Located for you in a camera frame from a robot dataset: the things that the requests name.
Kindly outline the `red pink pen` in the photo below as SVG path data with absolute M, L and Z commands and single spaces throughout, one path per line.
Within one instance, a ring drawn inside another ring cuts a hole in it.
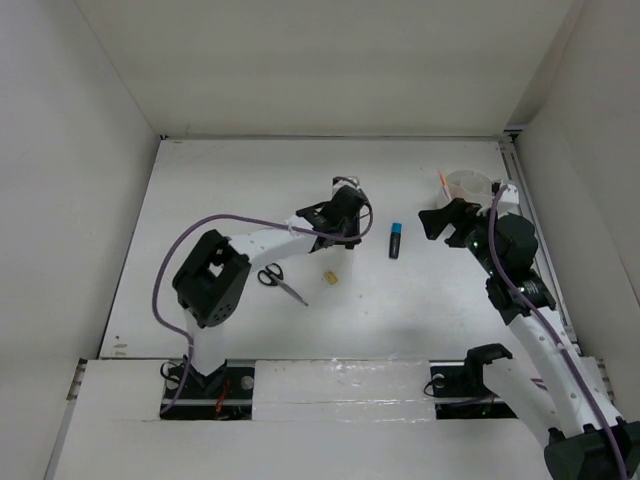
M 444 197 L 444 202 L 448 204 L 452 200 L 451 190 L 449 188 L 449 183 L 447 181 L 446 175 L 442 170 L 438 171 L 439 180 L 441 183 L 442 194 Z

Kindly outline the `blue cap black highlighter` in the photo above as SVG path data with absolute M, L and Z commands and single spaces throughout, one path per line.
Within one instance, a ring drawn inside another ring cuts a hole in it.
M 396 260 L 399 258 L 401 236 L 402 236 L 402 224 L 394 222 L 391 226 L 390 239 L 389 239 L 388 257 L 390 259 Z

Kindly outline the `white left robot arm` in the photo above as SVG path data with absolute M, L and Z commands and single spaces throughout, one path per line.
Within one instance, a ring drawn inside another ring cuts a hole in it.
M 282 223 L 218 214 L 181 234 L 163 260 L 159 276 L 178 246 L 209 222 L 233 220 L 260 227 L 232 236 L 215 229 L 203 233 L 177 270 L 172 287 L 186 327 L 174 330 L 188 342 L 180 382 L 201 396 L 216 394 L 226 376 L 223 324 L 237 309 L 249 277 L 290 257 L 334 246 L 355 248 L 366 234 L 360 229 L 363 210 L 372 212 L 363 189 L 352 178 L 336 177 L 329 200 L 299 209 Z

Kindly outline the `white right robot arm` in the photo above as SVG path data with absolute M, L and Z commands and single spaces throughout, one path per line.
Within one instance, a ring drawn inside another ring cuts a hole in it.
M 569 340 L 555 299 L 533 269 L 533 224 L 515 214 L 482 212 L 462 199 L 418 217 L 430 240 L 452 227 L 446 244 L 468 249 L 487 272 L 489 300 L 538 374 L 531 377 L 502 344 L 486 344 L 449 366 L 432 364 L 426 392 L 464 412 L 503 401 L 540 443 L 554 479 L 632 478 L 639 467 L 639 424 L 623 418 Z

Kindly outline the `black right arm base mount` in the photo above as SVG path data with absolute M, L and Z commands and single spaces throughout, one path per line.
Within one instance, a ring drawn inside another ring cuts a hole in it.
M 493 343 L 468 350 L 463 360 L 431 361 L 423 394 L 434 400 L 436 419 L 515 419 L 513 410 L 483 383 L 483 367 L 502 358 L 513 355 Z

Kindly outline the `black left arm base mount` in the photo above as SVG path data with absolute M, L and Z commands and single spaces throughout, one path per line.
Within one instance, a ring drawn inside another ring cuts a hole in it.
M 161 367 L 165 381 L 159 417 L 168 421 L 248 421 L 252 419 L 255 367 L 227 366 L 209 380 L 196 380 L 190 373 L 179 399 L 174 399 L 182 376 L 182 366 L 165 363 Z

